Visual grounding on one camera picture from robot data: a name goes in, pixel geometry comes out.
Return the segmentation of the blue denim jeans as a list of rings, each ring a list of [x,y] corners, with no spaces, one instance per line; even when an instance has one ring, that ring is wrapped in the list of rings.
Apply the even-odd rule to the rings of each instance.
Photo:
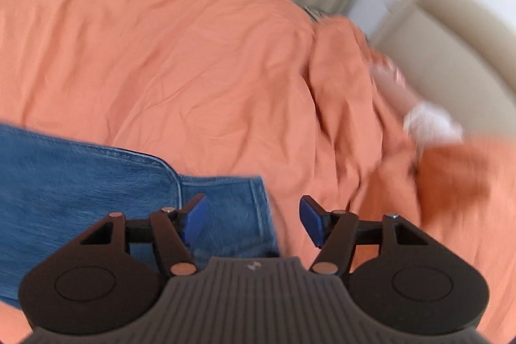
[[[278,253],[259,177],[180,175],[148,154],[1,127],[1,300],[11,306],[24,275],[113,211],[138,219],[194,196],[208,201],[190,252],[213,257]]]

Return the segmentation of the orange crumpled duvet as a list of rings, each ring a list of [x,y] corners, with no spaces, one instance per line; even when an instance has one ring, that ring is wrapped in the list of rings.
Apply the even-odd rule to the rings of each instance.
[[[320,127],[309,192],[367,220],[397,213],[477,268],[491,291],[481,333],[506,343],[515,336],[515,144],[414,142],[371,67],[394,77],[348,19],[315,24],[308,82]]]

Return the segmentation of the white patterned pillow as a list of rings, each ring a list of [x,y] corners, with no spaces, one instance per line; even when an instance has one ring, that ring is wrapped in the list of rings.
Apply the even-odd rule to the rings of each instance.
[[[420,97],[392,67],[371,64],[369,73],[387,105],[418,149],[461,143],[463,127],[442,107]]]

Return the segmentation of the orange bed sheet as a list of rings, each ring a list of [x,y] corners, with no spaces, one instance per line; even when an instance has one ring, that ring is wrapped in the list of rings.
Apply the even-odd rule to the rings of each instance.
[[[288,0],[1,0],[1,119],[182,175],[258,175],[281,252],[308,260],[313,41]]]

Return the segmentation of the beige padded headboard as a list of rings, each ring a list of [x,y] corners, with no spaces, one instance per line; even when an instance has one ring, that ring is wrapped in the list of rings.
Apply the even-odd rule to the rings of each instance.
[[[472,133],[515,136],[515,30],[476,0],[399,0],[371,37]]]

